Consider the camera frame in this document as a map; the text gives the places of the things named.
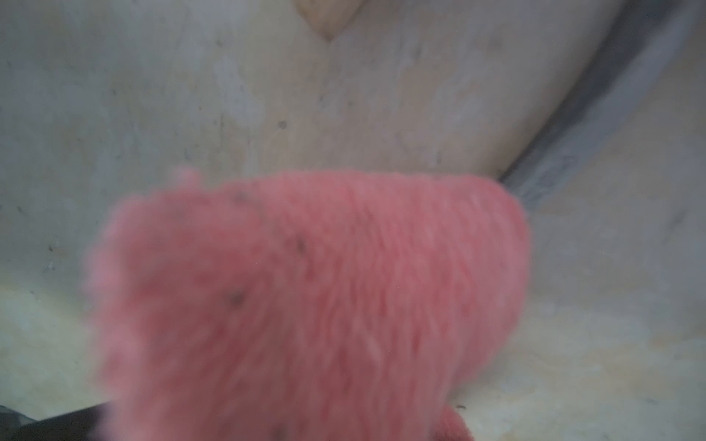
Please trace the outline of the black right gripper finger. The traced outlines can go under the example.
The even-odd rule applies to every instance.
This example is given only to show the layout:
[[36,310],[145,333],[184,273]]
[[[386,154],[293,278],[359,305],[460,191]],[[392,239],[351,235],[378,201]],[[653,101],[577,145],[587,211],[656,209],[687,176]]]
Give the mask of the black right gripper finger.
[[93,441],[101,440],[99,422],[103,405],[64,413],[40,421],[1,407],[1,439],[8,441]]

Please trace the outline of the pink fluffy rag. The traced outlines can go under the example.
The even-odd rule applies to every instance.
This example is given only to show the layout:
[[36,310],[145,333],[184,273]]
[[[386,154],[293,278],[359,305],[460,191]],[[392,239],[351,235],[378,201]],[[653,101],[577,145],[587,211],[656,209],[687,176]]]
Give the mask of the pink fluffy rag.
[[448,403],[505,345],[527,216],[479,176],[184,170],[86,262],[108,440],[467,440]]

